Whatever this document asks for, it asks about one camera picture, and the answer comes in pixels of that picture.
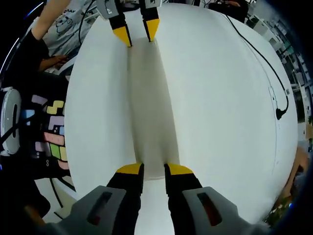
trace pink foam piece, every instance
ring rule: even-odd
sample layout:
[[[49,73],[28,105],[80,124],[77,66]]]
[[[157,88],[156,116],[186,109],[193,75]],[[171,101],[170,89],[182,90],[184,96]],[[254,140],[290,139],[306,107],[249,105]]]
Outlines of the pink foam piece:
[[[64,145],[64,136],[59,136],[55,134],[50,134],[48,132],[44,132],[45,141],[58,144],[58,145]]]
[[[65,163],[65,162],[62,162],[62,161],[58,160],[58,164],[59,164],[59,167],[62,168],[63,170],[68,170],[69,169],[68,163]]]

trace black cable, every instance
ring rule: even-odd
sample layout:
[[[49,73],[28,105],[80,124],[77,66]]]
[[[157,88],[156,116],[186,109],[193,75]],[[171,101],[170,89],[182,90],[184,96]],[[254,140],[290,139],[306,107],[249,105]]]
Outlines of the black cable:
[[[203,6],[203,7],[206,8],[206,6],[209,5],[209,3],[210,3],[211,1],[212,1],[212,0],[208,1],[207,3],[205,3],[205,1],[204,1],[204,6]]]
[[[60,219],[63,219],[57,212],[54,212],[54,214],[59,217]]]
[[[83,25],[83,22],[84,22],[84,18],[86,17],[86,14],[87,14],[89,8],[91,7],[91,5],[93,4],[94,1],[95,1],[95,0],[92,0],[92,1],[91,1],[91,3],[89,4],[89,6],[87,7],[86,11],[84,12],[84,15],[83,15],[83,17],[82,17],[82,20],[80,21],[80,25],[79,25],[79,29],[78,29],[78,40],[79,40],[80,46],[82,45],[82,40],[81,40],[81,38],[80,38],[80,32],[81,32],[81,30],[82,30],[82,25]]]
[[[52,178],[49,178],[49,180],[50,180],[51,187],[52,187],[52,190],[53,190],[53,192],[54,192],[54,195],[55,195],[55,197],[57,198],[57,201],[58,201],[60,207],[63,208],[63,204],[62,204],[62,202],[61,202],[61,200],[60,200],[60,198],[59,198],[59,195],[57,194],[57,190],[55,190],[55,186],[54,186],[54,183],[53,183],[53,181],[52,181]]]
[[[66,182],[63,178],[57,178],[62,184],[64,184],[66,187],[70,188],[74,192],[76,192],[76,189],[73,185],[71,185],[69,182]]]
[[[270,66],[270,68],[273,70],[274,74],[276,75],[276,77],[278,78],[278,81],[281,85],[281,87],[284,90],[284,93],[286,95],[286,100],[287,100],[287,106],[284,110],[279,109],[278,107],[276,108],[276,117],[277,120],[281,119],[281,117],[287,112],[287,109],[289,108],[289,99],[288,99],[288,95],[286,93],[286,89],[284,87],[284,84],[282,83],[282,81],[280,80],[277,72],[275,71],[275,69],[273,68],[273,66],[269,63],[269,61],[264,57],[264,55],[262,55],[255,47],[254,45],[252,45],[236,28],[236,26],[233,24],[233,22],[231,21],[231,19],[228,17],[228,15],[226,15],[227,19],[229,20],[229,22],[231,23],[231,25],[233,26],[233,28],[236,30],[236,32],[239,34],[240,37],[242,37],[242,39],[244,39],[265,61],[266,63]]]

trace table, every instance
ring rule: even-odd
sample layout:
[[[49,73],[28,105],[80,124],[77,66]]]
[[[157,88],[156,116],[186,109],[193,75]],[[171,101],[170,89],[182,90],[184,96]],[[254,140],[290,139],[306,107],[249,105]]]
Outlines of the table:
[[[158,13],[154,43],[147,43],[139,11],[125,14],[132,48],[101,17],[84,40],[65,113],[76,191],[82,197],[119,167],[143,160],[135,233],[174,234],[160,165],[179,162],[236,204],[243,219],[257,222],[286,183],[296,153],[286,72],[267,41],[232,19],[290,91],[288,111],[277,120],[276,107],[286,106],[278,79],[224,15],[184,4],[164,4]]]

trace yellow foam piece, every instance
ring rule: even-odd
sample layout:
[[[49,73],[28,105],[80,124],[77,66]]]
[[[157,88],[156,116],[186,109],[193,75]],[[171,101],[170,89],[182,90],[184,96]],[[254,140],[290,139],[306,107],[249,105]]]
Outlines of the yellow foam piece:
[[[67,153],[65,147],[60,147],[61,160],[67,162]]]
[[[170,168],[171,175],[193,174],[191,169],[182,165],[168,163],[168,166]]]
[[[118,169],[116,172],[117,173],[137,175],[139,173],[140,166],[141,166],[141,163],[125,165],[125,166],[121,167],[120,169]]]
[[[150,40],[152,42],[155,38],[155,35],[157,32],[157,27],[158,27],[158,24],[160,23],[160,19],[150,20],[150,21],[147,21],[146,23],[147,23],[147,27],[148,27]]]
[[[61,100],[55,100],[53,102],[53,106],[47,107],[47,114],[57,114],[58,108],[63,108],[64,101]]]
[[[122,40],[123,43],[125,43],[128,47],[131,47],[131,42],[129,41],[128,35],[127,35],[127,31],[126,31],[126,27],[120,27],[120,28],[116,28],[113,30],[113,33],[120,39]]]

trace hand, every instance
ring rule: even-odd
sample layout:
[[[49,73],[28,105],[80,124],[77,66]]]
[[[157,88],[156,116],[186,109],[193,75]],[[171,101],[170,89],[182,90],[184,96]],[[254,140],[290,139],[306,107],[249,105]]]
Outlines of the hand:
[[[67,62],[67,56],[66,55],[57,55],[54,57],[51,57],[49,59],[44,59],[40,63],[38,71],[45,71],[46,69],[56,65],[56,67],[60,68],[63,64]]]
[[[233,5],[233,6],[238,6],[238,7],[240,7],[240,4],[237,3],[236,1],[226,1],[225,3],[226,3],[226,4],[229,4],[229,5]]]

